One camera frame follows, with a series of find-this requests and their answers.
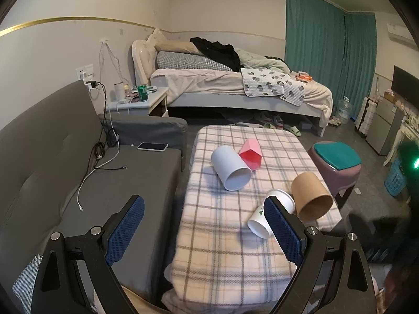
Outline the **black television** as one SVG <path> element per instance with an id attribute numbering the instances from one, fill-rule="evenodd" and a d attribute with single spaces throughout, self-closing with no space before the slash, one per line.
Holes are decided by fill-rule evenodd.
<path id="1" fill-rule="evenodd" d="M 417 109 L 419 106 L 419 79 L 395 66 L 393 68 L 393 79 L 391 84 L 393 92 L 398 96 L 404 98 L 408 103 L 415 106 Z"/>

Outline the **bed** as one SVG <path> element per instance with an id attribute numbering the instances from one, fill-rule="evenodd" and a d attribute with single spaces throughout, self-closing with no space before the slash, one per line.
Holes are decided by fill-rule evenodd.
<path id="1" fill-rule="evenodd" d="M 247 97 L 241 69 L 239 72 L 159 69 L 156 57 L 161 51 L 204 56 L 190 41 L 170 41 L 159 29 L 155 29 L 147 39 L 136 40 L 131 45 L 136 83 L 168 87 L 167 102 L 173 107 L 252 109 L 315 117 L 318 135 L 323 136 L 333 109 L 332 93 L 327 87 L 304 72 L 291 71 L 280 59 L 234 49 L 239 55 L 241 68 L 275 70 L 304 83 L 302 104 L 294 106 L 278 97 Z"/>

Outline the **smartphone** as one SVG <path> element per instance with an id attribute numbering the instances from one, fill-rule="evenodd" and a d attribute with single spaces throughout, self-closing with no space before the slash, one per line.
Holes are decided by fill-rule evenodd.
<path id="1" fill-rule="evenodd" d="M 151 152 L 164 152 L 168 148 L 167 143 L 148 143 L 142 142 L 137 149 Z"/>

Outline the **brown paper cup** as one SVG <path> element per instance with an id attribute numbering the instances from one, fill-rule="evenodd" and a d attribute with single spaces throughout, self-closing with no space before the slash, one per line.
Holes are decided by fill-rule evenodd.
<path id="1" fill-rule="evenodd" d="M 297 217 L 302 222 L 317 220 L 332 207 L 333 198 L 314 172 L 303 172 L 291 184 Z"/>

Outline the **pink faceted cup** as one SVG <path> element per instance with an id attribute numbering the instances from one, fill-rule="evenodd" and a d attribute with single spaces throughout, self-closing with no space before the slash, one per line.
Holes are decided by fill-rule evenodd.
<path id="1" fill-rule="evenodd" d="M 239 156 L 247 166 L 255 171 L 261 167 L 262 151 L 256 138 L 249 138 L 239 151 Z"/>

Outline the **purple plastic stool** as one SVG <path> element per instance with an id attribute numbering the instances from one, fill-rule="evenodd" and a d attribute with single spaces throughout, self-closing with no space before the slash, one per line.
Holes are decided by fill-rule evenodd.
<path id="1" fill-rule="evenodd" d="M 332 143 L 332 141 L 321 141 L 319 143 Z M 356 182 L 359 179 L 361 165 L 349 169 L 336 170 L 328 165 L 314 150 L 314 145 L 307 151 L 315 166 L 319 170 L 331 195 L 341 209 L 349 199 Z"/>

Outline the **green curtain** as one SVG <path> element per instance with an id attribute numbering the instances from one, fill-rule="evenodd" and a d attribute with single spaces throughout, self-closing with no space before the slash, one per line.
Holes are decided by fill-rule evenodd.
<path id="1" fill-rule="evenodd" d="M 376 16 L 346 13 L 325 0 L 285 0 L 285 61 L 332 92 L 358 116 L 376 68 Z"/>

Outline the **white nightstand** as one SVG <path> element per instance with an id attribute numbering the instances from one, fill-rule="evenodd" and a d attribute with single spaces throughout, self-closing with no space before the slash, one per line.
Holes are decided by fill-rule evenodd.
<path id="1" fill-rule="evenodd" d="M 156 87 L 148 94 L 148 99 L 145 101 L 140 101 L 138 98 L 127 99 L 124 102 L 112 101 L 106 111 L 135 116 L 168 117 L 167 93 L 168 87 Z"/>

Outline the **checked grey pillow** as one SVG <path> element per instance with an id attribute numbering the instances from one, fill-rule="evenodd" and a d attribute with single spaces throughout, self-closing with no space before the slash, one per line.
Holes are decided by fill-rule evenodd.
<path id="1" fill-rule="evenodd" d="M 231 68 L 201 55 L 161 51 L 157 54 L 159 69 L 172 70 L 219 70 L 231 72 Z"/>

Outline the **white plastic cup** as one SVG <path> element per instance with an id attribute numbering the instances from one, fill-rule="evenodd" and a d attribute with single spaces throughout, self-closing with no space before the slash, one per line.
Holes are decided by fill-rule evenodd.
<path id="1" fill-rule="evenodd" d="M 222 145 L 214 150 L 211 163 L 227 191 L 238 191 L 251 179 L 252 171 L 230 146 Z"/>

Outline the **black clothing pile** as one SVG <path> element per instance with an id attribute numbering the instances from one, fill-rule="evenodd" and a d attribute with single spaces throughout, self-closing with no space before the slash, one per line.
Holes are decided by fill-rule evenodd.
<path id="1" fill-rule="evenodd" d="M 190 42 L 207 58 L 229 67 L 233 72 L 240 71 L 239 55 L 232 45 L 223 45 L 218 41 L 211 42 L 198 37 L 191 38 Z"/>

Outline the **white dressing table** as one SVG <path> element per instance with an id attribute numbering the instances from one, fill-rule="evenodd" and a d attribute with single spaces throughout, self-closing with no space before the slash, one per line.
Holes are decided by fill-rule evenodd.
<path id="1" fill-rule="evenodd" d="M 406 140 L 418 143 L 418 116 L 408 116 L 408 118 L 402 121 L 401 127 L 396 133 L 393 146 L 383 162 L 383 166 L 388 165 L 388 163 L 393 160 L 393 157 L 398 150 L 398 146 Z"/>

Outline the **air conditioner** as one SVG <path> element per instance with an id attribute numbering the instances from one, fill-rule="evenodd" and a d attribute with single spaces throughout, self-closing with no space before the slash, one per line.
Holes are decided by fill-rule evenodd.
<path id="1" fill-rule="evenodd" d="M 405 46 L 416 48 L 413 36 L 411 36 L 409 30 L 405 26 L 397 24 L 387 24 L 388 36 L 392 41 L 401 43 Z"/>

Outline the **green can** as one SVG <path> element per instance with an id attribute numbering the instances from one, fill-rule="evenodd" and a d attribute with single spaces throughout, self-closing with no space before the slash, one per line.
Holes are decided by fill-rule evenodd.
<path id="1" fill-rule="evenodd" d="M 148 88 L 146 85 L 137 86 L 137 91 L 140 101 L 148 100 Z"/>

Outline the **patterned white mat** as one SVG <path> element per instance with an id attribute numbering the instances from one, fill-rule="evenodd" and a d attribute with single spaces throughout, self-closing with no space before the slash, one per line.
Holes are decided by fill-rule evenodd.
<path id="1" fill-rule="evenodd" d="M 278 97 L 294 106 L 305 99 L 305 84 L 286 73 L 264 68 L 241 68 L 247 97 Z"/>

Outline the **white printed paper cup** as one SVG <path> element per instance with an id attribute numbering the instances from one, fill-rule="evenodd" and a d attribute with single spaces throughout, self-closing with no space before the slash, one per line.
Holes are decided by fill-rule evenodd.
<path id="1" fill-rule="evenodd" d="M 284 190 L 280 189 L 271 189 L 266 195 L 265 199 L 260 206 L 253 212 L 251 217 L 247 221 L 247 226 L 249 230 L 260 237 L 261 239 L 268 239 L 273 235 L 271 226 L 268 223 L 268 208 L 266 206 L 267 200 L 270 198 L 276 198 L 280 204 L 287 210 L 289 213 L 294 213 L 296 209 L 295 201 L 292 196 Z"/>

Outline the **water jug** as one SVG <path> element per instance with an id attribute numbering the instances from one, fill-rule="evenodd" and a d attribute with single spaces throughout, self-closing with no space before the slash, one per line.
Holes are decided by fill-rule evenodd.
<path id="1" fill-rule="evenodd" d="M 343 98 L 339 100 L 335 116 L 342 124 L 348 123 L 352 107 L 353 106 L 348 97 L 343 96 Z"/>

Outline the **small grey fridge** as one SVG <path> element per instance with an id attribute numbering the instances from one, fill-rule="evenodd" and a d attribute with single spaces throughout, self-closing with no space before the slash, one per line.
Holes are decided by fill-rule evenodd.
<path id="1" fill-rule="evenodd" d="M 381 156 L 390 152 L 396 134 L 401 127 L 404 111 L 387 99 L 378 102 L 366 142 Z"/>

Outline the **teal stool cushion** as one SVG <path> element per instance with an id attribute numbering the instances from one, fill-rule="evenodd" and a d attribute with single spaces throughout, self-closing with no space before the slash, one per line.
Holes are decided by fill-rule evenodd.
<path id="1" fill-rule="evenodd" d="M 361 165 L 361 158 L 349 145 L 342 142 L 316 143 L 315 152 L 336 170 L 349 169 Z"/>

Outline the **blue laundry basket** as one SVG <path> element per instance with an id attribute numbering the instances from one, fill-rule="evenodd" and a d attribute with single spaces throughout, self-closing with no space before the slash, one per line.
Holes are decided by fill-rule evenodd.
<path id="1" fill-rule="evenodd" d="M 384 186 L 391 196 L 396 197 L 406 187 L 406 177 L 401 169 L 401 160 L 397 157 L 388 172 Z"/>

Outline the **grey sofa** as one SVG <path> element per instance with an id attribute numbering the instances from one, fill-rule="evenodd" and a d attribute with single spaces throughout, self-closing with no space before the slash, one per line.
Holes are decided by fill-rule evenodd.
<path id="1" fill-rule="evenodd" d="M 1 286 L 14 303 L 14 282 L 52 233 L 82 235 L 133 195 L 144 199 L 145 216 L 113 270 L 121 284 L 157 300 L 187 126 L 181 118 L 100 116 L 75 82 L 1 130 Z M 168 148 L 138 150 L 142 142 Z"/>

